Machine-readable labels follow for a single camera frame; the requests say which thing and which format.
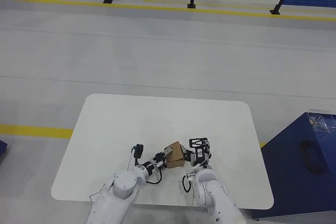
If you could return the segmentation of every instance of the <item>black cable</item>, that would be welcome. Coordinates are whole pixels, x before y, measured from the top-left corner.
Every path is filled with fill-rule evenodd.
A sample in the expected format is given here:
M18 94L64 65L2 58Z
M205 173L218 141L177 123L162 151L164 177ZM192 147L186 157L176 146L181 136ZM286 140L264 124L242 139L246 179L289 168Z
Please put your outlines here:
M189 192L190 191L190 188L192 187L192 184L191 184L191 182L189 181L189 188L188 188L188 190L185 188L185 185L184 185L184 179L185 179L185 175L183 176L183 180L181 180L181 184L183 185L183 188L184 188L184 191L185 192Z
M149 181L146 181L147 184L159 184L162 180L162 169L159 169L159 173L161 174L161 178L159 179L158 182L155 182L155 183L152 183L152 182L149 182Z

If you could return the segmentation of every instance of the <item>black handle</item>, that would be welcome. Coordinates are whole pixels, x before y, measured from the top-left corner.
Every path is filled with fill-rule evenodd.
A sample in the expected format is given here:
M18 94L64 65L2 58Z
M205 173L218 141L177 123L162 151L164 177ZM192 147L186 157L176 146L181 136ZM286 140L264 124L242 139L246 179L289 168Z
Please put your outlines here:
M312 142L311 141L301 141L299 143L299 146L300 146L302 155L304 156L307 169L313 174L321 174L323 172L322 168L315 166L311 163L309 154L307 152L307 149L312 147Z

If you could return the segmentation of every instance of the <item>black post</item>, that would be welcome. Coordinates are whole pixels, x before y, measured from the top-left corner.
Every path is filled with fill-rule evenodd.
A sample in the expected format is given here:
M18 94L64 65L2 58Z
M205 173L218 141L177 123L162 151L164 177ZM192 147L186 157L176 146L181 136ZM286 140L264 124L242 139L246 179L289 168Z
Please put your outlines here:
M284 0L280 0L279 3L275 6L274 10L270 10L271 14L280 15L279 9L283 3L284 3Z
M188 4L188 8L195 8L194 0L190 0L190 3Z

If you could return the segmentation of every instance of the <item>blue barrier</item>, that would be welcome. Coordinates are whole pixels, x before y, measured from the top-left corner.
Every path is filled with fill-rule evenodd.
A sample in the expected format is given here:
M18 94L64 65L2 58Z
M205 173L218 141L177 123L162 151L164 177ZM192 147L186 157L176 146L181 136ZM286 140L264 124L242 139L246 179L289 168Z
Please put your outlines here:
M270 10L273 15L280 15L279 9L281 5L294 5L294 6L317 6L336 8L336 0L280 0L273 10Z

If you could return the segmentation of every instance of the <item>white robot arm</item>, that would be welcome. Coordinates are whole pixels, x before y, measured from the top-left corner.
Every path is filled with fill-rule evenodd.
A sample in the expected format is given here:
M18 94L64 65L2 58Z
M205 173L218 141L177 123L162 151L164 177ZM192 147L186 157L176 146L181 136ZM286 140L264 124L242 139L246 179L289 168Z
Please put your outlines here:
M198 206L207 207L212 223L246 224L243 214L228 197L224 185L208 164L211 158L208 139L190 139L189 145L195 149L195 152L188 151L183 146L181 146L181 149L185 160L193 166L193 172L187 176L188 180L193 182L194 198Z
M137 145L136 147L142 149L138 153L140 158L143 146ZM171 151L171 148L166 148L144 164L137 164L136 150L136 166L129 171L114 175L104 185L92 205L86 224L121 224L137 195L139 187L145 185L148 178L156 171L161 172L161 169L165 166L167 154Z

